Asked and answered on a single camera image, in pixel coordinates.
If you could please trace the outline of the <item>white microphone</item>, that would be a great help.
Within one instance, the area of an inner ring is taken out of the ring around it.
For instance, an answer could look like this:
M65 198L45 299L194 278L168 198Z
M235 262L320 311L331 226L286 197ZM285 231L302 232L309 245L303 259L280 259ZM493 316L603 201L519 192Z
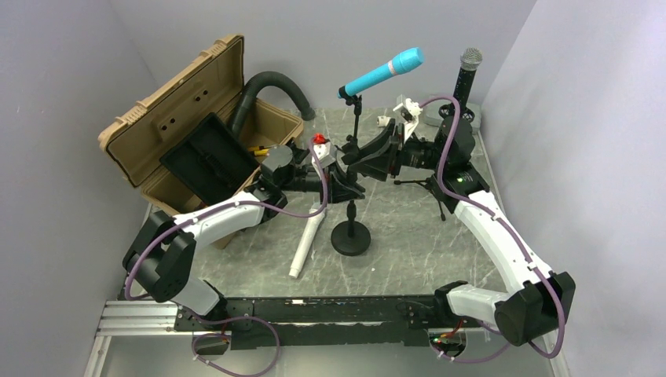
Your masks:
M321 222L325 219L326 210L322 210L319 214L314 215L307 219L306 226L303 230L302 237L299 241L295 255L292 259L290 266L289 277L298 279L305 261L309 255L315 235L320 227Z

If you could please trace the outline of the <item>black round-base mic stand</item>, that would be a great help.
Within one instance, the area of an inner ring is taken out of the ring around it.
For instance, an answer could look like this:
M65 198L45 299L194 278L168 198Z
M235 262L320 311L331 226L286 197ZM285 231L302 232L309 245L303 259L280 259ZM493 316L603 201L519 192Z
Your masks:
M351 162L355 162L358 159L360 151L357 138L348 136L348 139L347 143L342 147L343 157L346 157ZM356 194L355 198L362 199L361 193L364 192L364 188L357 184L357 173L349 172L351 163L345 164L349 165L346 171L345 183L350 188L354 187L356 189L354 192ZM368 228L356 220L357 206L354 200L350 199L347 204L347 219L338 223L331 232L331 245L333 248L338 253L350 257L363 254L371 244L371 234Z

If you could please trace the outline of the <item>white pipe elbow fitting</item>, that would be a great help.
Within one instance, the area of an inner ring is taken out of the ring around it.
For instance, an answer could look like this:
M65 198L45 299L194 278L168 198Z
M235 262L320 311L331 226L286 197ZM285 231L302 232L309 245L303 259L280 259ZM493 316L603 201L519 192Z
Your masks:
M393 121L393 118L381 115L377 117L377 127L386 127Z

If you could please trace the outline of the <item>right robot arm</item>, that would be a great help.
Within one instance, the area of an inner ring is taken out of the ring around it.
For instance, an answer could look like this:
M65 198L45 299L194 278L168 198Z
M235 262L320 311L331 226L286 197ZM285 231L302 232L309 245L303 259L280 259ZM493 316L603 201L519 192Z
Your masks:
M342 146L344 163L354 173L384 181L402 167L432 170L426 188L475 236L499 272L505 290L489 291L456 281L434 293L434 319L451 326L461 317L497 328L512 345L532 344L555 331L552 358L563 343L576 285L567 273L554 273L518 235L500 210L489 184L474 168L475 139L467 119L456 126L446 117L432 141L407 134L396 119L360 147L352 136Z

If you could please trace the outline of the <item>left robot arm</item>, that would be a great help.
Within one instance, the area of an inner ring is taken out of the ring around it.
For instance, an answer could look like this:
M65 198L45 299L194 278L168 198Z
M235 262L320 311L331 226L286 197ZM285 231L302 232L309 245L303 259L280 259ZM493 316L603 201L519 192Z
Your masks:
M342 169L335 153L330 141L307 149L277 145L267 151L252 183L231 198L187 214L150 214L123 258L126 299L135 300L130 290L139 284L154 301L188 309L203 328L219 328L229 316L228 301L191 275L195 253L285 213L286 192L318 193L314 214L330 203L364 198L364 188Z

